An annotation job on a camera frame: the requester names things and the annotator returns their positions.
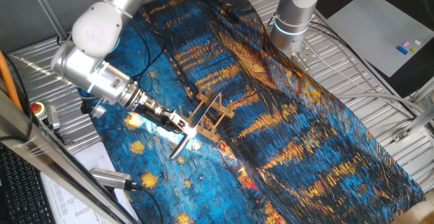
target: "white paper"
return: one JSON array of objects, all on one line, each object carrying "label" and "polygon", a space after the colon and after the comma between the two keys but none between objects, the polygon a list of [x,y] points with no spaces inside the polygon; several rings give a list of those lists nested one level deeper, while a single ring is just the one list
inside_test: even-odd
[{"label": "white paper", "polygon": [[[104,144],[99,142],[87,149],[84,149],[74,155],[88,170],[98,167],[107,170],[115,170],[110,161]],[[53,212],[56,223],[64,224],[88,224],[100,223],[109,224],[106,219],[94,212],[89,206],[78,200],[74,195],[69,193],[55,181],[51,180],[44,173],[41,178],[48,201]],[[121,189],[115,189],[116,198],[119,203],[136,219],[138,217],[134,212],[130,202]]]}]

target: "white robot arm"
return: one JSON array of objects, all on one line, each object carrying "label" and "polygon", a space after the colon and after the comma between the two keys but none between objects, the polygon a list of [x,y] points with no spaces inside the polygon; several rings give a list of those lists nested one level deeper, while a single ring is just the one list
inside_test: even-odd
[{"label": "white robot arm", "polygon": [[115,48],[123,27],[143,3],[144,0],[95,0],[74,23],[73,42],[67,40],[59,48],[52,59],[52,68],[103,102],[117,103],[170,132],[183,134],[181,143],[170,155],[174,160],[195,131],[175,111],[143,92],[131,77],[104,61]]}]

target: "red button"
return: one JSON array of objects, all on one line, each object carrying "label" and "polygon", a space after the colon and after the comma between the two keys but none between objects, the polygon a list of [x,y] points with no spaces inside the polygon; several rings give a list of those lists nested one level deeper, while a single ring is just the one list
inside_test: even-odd
[{"label": "red button", "polygon": [[38,113],[41,111],[42,106],[38,105],[37,103],[33,103],[30,108],[32,109],[33,113]]}]

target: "metal rod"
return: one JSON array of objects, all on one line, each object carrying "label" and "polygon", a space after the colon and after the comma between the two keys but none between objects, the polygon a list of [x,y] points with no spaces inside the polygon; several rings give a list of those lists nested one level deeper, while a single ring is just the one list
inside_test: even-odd
[{"label": "metal rod", "polygon": [[[28,117],[2,92],[0,106],[0,136],[24,137]],[[62,149],[61,143],[47,128],[43,132],[38,126],[33,126],[30,138],[31,142],[25,147],[23,143],[14,141],[7,141],[5,145],[111,223],[137,223],[75,158],[68,155],[66,149]],[[37,155],[32,149],[38,149]]]},{"label": "metal rod", "polygon": [[57,32],[57,35],[61,38],[61,40],[66,40],[68,35],[63,29],[62,24],[60,23],[56,13],[54,12],[48,0],[38,0],[38,2],[39,5],[42,7],[42,10],[45,12],[45,15],[47,15],[48,20],[51,22],[54,30]]}]

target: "orange cable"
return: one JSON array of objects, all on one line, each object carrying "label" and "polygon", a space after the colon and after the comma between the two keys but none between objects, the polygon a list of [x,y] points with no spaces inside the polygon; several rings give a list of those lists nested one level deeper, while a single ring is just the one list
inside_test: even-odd
[{"label": "orange cable", "polygon": [[22,111],[21,102],[18,98],[18,93],[16,92],[16,86],[14,83],[14,79],[12,78],[11,71],[9,70],[9,67],[7,66],[5,56],[3,55],[3,52],[0,52],[0,71],[3,76],[3,79],[5,80],[7,91],[9,92],[9,97],[11,98],[12,102]]}]

